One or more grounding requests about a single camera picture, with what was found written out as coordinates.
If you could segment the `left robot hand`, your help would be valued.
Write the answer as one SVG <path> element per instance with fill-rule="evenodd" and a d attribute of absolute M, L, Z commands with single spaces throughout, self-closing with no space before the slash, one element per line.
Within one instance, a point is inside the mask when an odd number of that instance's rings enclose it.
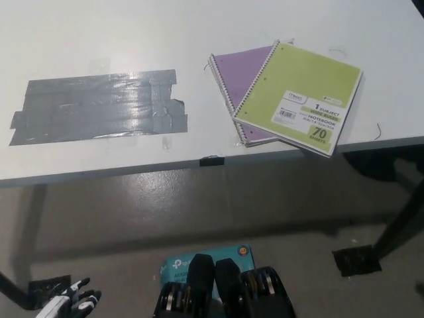
<path fill-rule="evenodd" d="M 90 281 L 90 278 L 79 280 L 60 294 L 65 300 L 61 317 L 87 317 L 97 307 L 102 296 L 101 291 L 82 291 Z"/>

